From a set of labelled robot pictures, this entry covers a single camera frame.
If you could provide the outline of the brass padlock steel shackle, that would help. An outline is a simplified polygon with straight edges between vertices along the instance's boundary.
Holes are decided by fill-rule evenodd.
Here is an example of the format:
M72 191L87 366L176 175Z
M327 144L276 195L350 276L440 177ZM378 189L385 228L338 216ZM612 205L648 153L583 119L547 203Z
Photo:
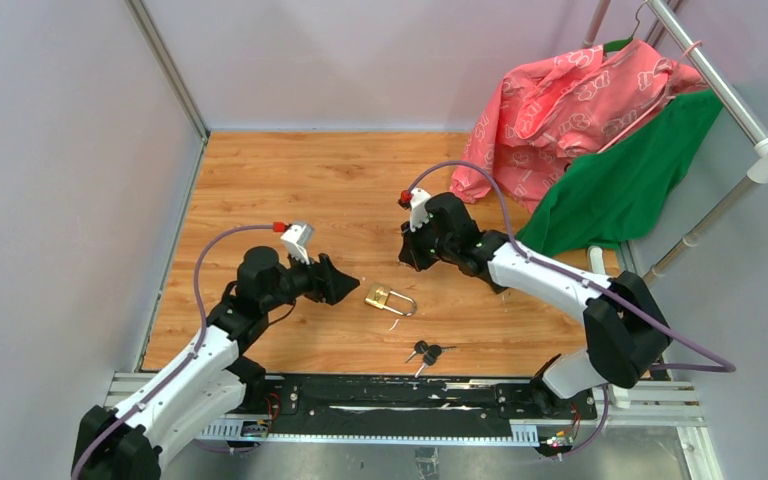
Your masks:
M413 316L418 310L418 304L413 298L380 283L370 285L364 303L367 306L401 317Z

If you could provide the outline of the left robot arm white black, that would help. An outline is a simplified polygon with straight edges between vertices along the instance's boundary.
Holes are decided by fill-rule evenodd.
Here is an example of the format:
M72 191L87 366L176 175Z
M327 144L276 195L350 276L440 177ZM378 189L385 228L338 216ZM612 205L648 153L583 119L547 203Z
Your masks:
M72 478L160 478L211 422L236 408L253 413L264 405L265 370L244 354L269 328L271 311L300 297L335 305L359 285L324 253L283 265L271 247L248 250L187 346L135 393L83 416Z

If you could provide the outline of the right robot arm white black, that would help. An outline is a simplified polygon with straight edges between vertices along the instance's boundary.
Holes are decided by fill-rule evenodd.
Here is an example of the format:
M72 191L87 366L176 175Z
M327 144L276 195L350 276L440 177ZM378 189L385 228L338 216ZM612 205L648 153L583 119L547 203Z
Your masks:
M663 331L667 322L639 276L575 269L503 232L482 230L452 193L414 188L398 203L409 212L401 226L401 262L417 271L448 263L496 293L521 291L581 322L585 347L553 357L530 381L531 403L540 415L558 416L572 397L593 387L632 388L671 344Z

